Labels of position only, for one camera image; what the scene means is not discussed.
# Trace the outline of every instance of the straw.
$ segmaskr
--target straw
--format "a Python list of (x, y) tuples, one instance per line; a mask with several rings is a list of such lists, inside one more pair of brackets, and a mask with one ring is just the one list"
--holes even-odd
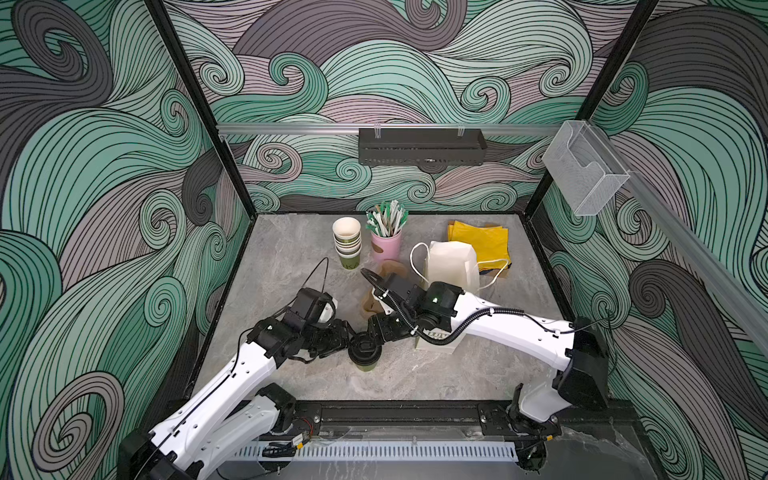
[(397, 200), (375, 205), (367, 213), (366, 228), (379, 237), (394, 237), (408, 220), (408, 211)]

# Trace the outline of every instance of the black cup lid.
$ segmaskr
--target black cup lid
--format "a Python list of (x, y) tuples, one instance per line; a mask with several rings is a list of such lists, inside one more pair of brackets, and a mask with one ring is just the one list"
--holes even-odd
[(382, 355), (382, 347), (376, 345), (370, 333), (360, 332), (349, 340), (347, 352), (349, 358), (356, 365), (368, 366), (379, 361), (379, 357)]

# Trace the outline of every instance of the wall-mounted basket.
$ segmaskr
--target wall-mounted basket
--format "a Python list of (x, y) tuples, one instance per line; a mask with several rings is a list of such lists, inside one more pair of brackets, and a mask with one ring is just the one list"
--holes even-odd
[(544, 165), (574, 215), (597, 215), (629, 179), (624, 162), (610, 145), (600, 128), (569, 120), (544, 153)]

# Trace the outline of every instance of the paper cup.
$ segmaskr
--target paper cup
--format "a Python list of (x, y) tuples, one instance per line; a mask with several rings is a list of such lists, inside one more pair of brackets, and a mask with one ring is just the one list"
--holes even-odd
[(341, 253), (337, 250), (336, 253), (339, 255), (339, 260), (341, 260), (341, 266), (347, 270), (354, 270), (360, 265), (360, 250), (349, 254)]
[(337, 247), (344, 247), (344, 248), (350, 248), (350, 247), (357, 247), (362, 243), (362, 238), (357, 237), (357, 240), (354, 240), (352, 242), (339, 242), (335, 237), (333, 238), (333, 244)]
[(371, 233), (371, 255), (377, 263), (384, 263), (386, 260), (398, 260), (400, 258), (400, 240), (402, 240), (402, 230), (394, 237), (379, 237)]
[(352, 217), (339, 218), (333, 222), (333, 236), (339, 243), (355, 243), (360, 238), (360, 222)]
[(362, 246), (362, 244), (360, 242), (355, 243), (355, 244), (351, 244), (351, 245), (350, 244), (339, 245), (337, 243), (336, 244), (336, 251), (339, 252), (339, 253), (344, 253), (344, 254), (349, 255), (350, 253), (359, 252), (361, 246)]

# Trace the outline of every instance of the bag handle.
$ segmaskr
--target bag handle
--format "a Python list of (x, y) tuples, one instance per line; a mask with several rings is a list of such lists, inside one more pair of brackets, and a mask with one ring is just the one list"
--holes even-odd
[(502, 271), (505, 268), (507, 268), (507, 265), (509, 265), (509, 260), (507, 260), (505, 258), (497, 258), (496, 260), (483, 260), (482, 262), (477, 262), (477, 264), (479, 265), (480, 263), (500, 262), (502, 260), (504, 260), (504, 266), (502, 268), (498, 269), (498, 272), (496, 273), (496, 276), (493, 277), (493, 280), (491, 280), (491, 282), (488, 285), (481, 286), (480, 288), (478, 288), (478, 290), (482, 290), (484, 288), (488, 288), (491, 285), (493, 285), (494, 283), (496, 283), (496, 279), (498, 278), (498, 276), (501, 275)]
[(419, 245), (423, 245), (424, 247), (426, 247), (426, 249), (427, 249), (427, 263), (429, 263), (429, 245), (427, 245), (427, 244), (426, 244), (426, 243), (424, 243), (424, 242), (418, 242), (418, 243), (417, 243), (416, 245), (414, 245), (414, 246), (413, 246), (413, 248), (411, 249), (411, 268), (413, 268), (413, 271), (414, 271), (414, 272), (416, 272), (416, 275), (418, 275), (418, 276), (420, 276), (421, 278), (423, 278), (423, 279), (424, 279), (424, 281), (426, 282), (426, 284), (427, 284), (427, 285), (429, 285), (429, 280), (427, 280), (427, 278), (426, 278), (425, 276), (423, 276), (423, 275), (422, 275), (422, 273), (421, 273), (421, 272), (419, 272), (419, 271), (416, 269), (416, 267), (413, 265), (413, 251), (414, 251), (414, 250), (416, 250), (417, 248), (419, 248)]

